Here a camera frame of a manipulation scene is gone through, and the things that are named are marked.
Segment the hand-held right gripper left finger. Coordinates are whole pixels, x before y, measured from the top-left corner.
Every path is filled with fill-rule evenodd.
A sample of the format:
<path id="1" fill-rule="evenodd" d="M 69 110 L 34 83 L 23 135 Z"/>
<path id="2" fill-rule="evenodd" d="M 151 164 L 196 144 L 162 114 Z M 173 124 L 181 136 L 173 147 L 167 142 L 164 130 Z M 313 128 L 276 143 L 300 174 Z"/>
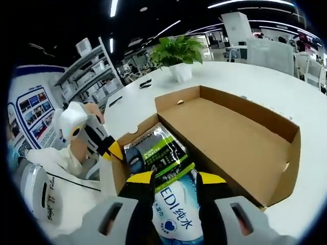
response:
<path id="1" fill-rule="evenodd" d="M 127 179 L 117 197 L 109 198 L 84 217 L 84 244 L 148 244 L 151 234 L 155 173 Z"/>

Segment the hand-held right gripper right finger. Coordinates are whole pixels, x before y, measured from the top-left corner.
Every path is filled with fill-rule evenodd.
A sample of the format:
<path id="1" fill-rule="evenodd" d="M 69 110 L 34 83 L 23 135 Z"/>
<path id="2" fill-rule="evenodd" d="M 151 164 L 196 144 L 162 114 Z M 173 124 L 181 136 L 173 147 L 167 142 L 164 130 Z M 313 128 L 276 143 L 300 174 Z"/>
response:
<path id="1" fill-rule="evenodd" d="M 273 244 L 275 232 L 265 214 L 236 196 L 222 177 L 198 172 L 196 184 L 205 244 Z"/>

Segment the person's left hand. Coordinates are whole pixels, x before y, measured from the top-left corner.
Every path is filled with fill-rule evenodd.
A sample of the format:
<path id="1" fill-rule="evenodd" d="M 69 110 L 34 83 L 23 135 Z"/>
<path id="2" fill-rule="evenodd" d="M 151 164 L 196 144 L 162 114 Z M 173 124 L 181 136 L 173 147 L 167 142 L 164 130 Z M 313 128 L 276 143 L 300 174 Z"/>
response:
<path id="1" fill-rule="evenodd" d="M 104 124 L 104 117 L 103 114 L 100 111 L 100 108 L 98 107 L 97 104 L 94 103 L 86 103 L 85 105 L 86 111 L 90 114 L 94 114 L 95 116 L 97 116 L 100 120 L 101 124 Z"/>

